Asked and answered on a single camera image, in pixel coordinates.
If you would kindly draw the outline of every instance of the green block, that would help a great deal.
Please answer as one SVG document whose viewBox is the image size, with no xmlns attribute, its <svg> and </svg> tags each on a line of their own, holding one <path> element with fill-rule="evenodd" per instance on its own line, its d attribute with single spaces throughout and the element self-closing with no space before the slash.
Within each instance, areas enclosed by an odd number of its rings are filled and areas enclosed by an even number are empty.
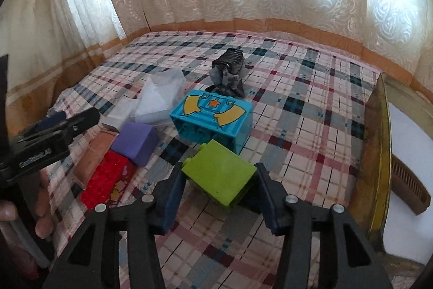
<svg viewBox="0 0 433 289">
<path fill-rule="evenodd" d="M 215 140 L 183 162 L 183 172 L 225 207 L 233 206 L 247 191 L 256 167 Z"/>
</svg>

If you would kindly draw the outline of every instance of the blue box with yellow design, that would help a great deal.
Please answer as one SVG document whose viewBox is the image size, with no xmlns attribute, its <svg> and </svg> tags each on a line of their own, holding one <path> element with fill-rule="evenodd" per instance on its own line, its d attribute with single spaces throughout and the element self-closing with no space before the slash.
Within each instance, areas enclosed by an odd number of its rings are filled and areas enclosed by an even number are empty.
<svg viewBox="0 0 433 289">
<path fill-rule="evenodd" d="M 200 144 L 213 139 L 239 154 L 250 135 L 252 111 L 250 102 L 192 90 L 170 116 L 183 138 Z"/>
</svg>

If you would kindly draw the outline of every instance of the bed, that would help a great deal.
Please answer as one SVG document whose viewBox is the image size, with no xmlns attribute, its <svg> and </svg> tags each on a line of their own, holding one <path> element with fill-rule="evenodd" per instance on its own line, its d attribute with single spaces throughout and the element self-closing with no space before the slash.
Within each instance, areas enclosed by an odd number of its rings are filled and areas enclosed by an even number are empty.
<svg viewBox="0 0 433 289">
<path fill-rule="evenodd" d="M 355 58 L 302 44 L 239 33 L 159 32 L 144 35 L 65 90 L 53 109 L 71 116 L 91 106 L 106 115 L 121 96 L 136 97 L 148 75 L 180 68 L 188 90 L 211 84 L 212 60 L 227 48 L 243 50 L 246 100 L 253 129 L 240 156 L 262 162 L 288 193 L 315 205 L 348 205 L 364 132 L 364 103 L 380 70 Z M 75 139 L 71 155 L 47 168 L 54 241 L 61 252 L 87 212 L 71 185 L 73 168 L 99 132 Z M 151 192 L 173 165 L 198 151 L 173 126 L 159 127 L 160 143 L 128 185 L 121 204 Z M 270 288 L 283 238 L 244 208 L 226 211 L 187 183 L 173 229 L 157 237 L 167 288 Z M 310 282 L 317 282 L 319 239 L 312 239 Z M 120 243 L 121 288 L 129 288 L 126 234 Z"/>
</svg>

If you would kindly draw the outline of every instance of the red lego brick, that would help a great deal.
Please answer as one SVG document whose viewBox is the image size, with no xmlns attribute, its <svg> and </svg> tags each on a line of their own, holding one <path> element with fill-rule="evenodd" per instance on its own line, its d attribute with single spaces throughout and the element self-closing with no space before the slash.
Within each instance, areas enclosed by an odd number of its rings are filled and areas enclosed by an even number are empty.
<svg viewBox="0 0 433 289">
<path fill-rule="evenodd" d="M 81 193 L 81 201 L 89 209 L 93 209 L 100 203 L 113 204 L 113 202 L 118 201 L 125 188 L 118 190 L 118 183 L 121 182 L 125 186 L 131 180 L 134 171 L 135 165 L 129 159 L 113 151 L 108 151 L 96 167 L 87 183 L 87 188 Z M 115 199 L 110 200 L 110 195 L 113 193 Z"/>
</svg>

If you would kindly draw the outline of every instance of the yellow printed shape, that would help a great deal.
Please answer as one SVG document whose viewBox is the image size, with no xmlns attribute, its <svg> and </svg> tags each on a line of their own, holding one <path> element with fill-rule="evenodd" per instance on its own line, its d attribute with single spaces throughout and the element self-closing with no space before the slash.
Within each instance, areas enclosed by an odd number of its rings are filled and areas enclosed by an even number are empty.
<svg viewBox="0 0 433 289">
<path fill-rule="evenodd" d="M 111 201 L 118 201 L 120 199 L 120 192 L 117 189 L 113 189 L 110 194 Z"/>
<path fill-rule="evenodd" d="M 201 109 L 198 108 L 198 99 L 201 96 L 188 96 L 183 103 L 183 114 L 188 115 L 192 113 L 200 112 Z"/>
<path fill-rule="evenodd" d="M 245 109 L 239 106 L 233 106 L 223 113 L 216 113 L 214 117 L 219 126 L 224 126 L 238 120 L 245 113 Z"/>
</svg>

